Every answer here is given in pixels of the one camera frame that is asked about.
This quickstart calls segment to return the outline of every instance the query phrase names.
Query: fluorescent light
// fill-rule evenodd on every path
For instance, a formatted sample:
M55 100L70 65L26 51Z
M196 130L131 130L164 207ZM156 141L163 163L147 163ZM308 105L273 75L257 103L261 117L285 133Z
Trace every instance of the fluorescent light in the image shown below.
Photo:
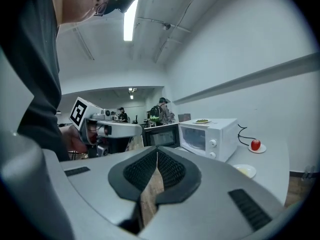
M124 14L123 40L132 41L138 0L135 0Z

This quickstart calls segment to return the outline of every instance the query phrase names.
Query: apple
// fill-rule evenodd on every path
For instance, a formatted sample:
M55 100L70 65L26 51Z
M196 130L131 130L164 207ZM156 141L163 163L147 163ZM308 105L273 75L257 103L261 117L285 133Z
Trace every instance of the apple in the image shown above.
M261 146L261 142L258 139L254 139L253 141L251 141L251 149L253 151L257 151Z

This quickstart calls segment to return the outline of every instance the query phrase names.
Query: microwave door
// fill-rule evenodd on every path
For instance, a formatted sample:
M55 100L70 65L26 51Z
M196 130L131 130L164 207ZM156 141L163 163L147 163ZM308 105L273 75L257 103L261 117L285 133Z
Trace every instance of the microwave door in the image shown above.
M196 155L206 156L206 132L204 130L180 125L179 133L181 147Z
M142 133L143 145L164 146L170 148L180 147L179 128L177 124L170 124L149 128Z

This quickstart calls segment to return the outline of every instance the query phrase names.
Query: white plate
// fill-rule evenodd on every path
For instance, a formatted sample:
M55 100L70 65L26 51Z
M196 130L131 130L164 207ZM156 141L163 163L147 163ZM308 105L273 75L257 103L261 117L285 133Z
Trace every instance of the white plate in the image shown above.
M195 124L207 124L207 123L210 123L210 122L211 122L211 120L208 120L207 122L197 122L197 120L194 121Z
M257 173L257 170L248 164L236 164L233 167L249 178L253 178Z
M258 150L252 150L251 145L249 145L248 148L249 148L249 150L251 152L258 153L258 154L263 153L263 152L265 152L267 150L267 147L265 145L263 145L263 144L260 145Z

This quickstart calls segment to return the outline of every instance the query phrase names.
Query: headset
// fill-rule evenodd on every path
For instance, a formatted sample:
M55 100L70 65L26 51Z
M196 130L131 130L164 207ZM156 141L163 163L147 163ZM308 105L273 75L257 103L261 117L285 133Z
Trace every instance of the headset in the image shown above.
M121 13L126 13L129 7L135 0L108 0L107 7L103 15L113 12L115 9L118 9Z

